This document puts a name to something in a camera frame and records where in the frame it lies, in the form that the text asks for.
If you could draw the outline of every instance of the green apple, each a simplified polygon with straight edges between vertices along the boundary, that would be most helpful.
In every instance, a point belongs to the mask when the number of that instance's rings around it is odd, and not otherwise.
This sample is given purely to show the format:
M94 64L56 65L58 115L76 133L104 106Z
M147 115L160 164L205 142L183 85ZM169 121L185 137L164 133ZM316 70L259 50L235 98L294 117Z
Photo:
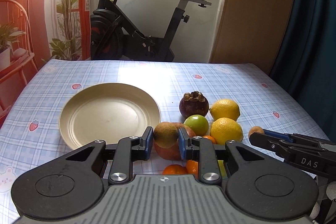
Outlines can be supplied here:
M209 129L208 120L202 115L192 115L184 121L184 124L190 127L196 136L204 136Z

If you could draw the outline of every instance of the brown wardrobe side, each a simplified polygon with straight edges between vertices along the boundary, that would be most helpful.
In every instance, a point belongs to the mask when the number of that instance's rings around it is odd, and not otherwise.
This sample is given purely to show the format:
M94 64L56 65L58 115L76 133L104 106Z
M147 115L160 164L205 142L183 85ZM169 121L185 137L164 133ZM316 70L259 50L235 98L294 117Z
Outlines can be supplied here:
M293 0L224 0L210 63L253 63L269 73Z

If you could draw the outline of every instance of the ribbed gray surface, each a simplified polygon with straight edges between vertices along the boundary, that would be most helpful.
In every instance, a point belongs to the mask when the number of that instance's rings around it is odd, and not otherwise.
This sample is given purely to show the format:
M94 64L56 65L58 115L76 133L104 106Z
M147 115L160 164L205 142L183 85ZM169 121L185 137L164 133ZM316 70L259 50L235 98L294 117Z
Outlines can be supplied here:
M55 224L265 224L246 216L226 201L219 187L198 183L192 175L136 175L125 185L112 186L88 212ZM38 224L21 218L17 224ZM311 224L309 218L282 222Z

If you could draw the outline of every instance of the tablecloth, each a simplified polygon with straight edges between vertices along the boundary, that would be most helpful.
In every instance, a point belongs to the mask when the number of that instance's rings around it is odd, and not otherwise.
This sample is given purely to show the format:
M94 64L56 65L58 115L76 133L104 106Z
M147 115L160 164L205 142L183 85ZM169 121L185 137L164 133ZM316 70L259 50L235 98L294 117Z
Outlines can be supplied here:
M179 101L185 92L201 91L210 105L231 98L240 106L237 122L246 145L250 145L248 131L255 125L327 139L306 111L252 64L51 60L25 87L0 129L1 223L18 217L10 195L15 178L70 151L58 129L66 102L89 86L107 82L134 85L149 93L159 105L162 122L184 121ZM209 113L206 118L212 121ZM159 174L172 163L153 151L149 161L135 162L133 171Z

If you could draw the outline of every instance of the beige plate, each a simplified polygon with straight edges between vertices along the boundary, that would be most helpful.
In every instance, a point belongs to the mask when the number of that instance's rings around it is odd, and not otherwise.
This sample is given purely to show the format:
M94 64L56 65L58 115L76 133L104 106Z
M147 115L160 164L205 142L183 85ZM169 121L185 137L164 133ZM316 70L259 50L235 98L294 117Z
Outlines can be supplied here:
M107 144L121 138L142 136L147 126L160 122L155 100L132 85L105 83L91 86L72 97L59 117L65 143L77 149L94 140Z

